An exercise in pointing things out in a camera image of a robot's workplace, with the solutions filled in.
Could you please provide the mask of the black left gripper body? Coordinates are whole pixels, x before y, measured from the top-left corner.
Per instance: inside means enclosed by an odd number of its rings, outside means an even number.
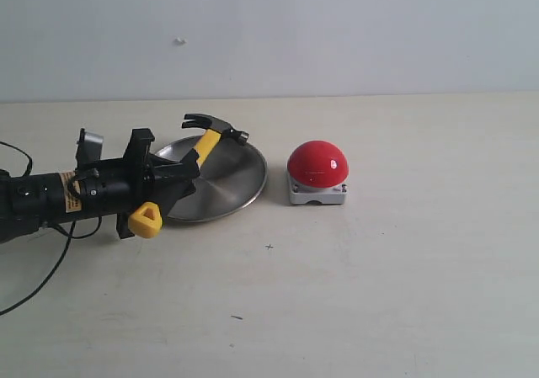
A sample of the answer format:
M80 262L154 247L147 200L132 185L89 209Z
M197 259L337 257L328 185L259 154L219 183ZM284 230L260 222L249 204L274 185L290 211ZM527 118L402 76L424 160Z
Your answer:
M154 141L150 129L134 129L122 157L101 158L77 170L83 214L87 218L115 215L121 239L134 236L127 222L135 208L145 201L150 180L149 148Z

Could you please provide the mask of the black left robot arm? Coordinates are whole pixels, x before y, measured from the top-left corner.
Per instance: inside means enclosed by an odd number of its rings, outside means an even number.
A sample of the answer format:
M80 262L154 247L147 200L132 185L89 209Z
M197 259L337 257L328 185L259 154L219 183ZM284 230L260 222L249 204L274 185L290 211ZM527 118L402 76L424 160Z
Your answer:
M155 137L134 129L122 157L103 159L103 139L81 130L70 172L1 176L1 241L42 227L115 215L121 239L153 238L178 200L193 194L200 175L191 149L178 162L150 152Z

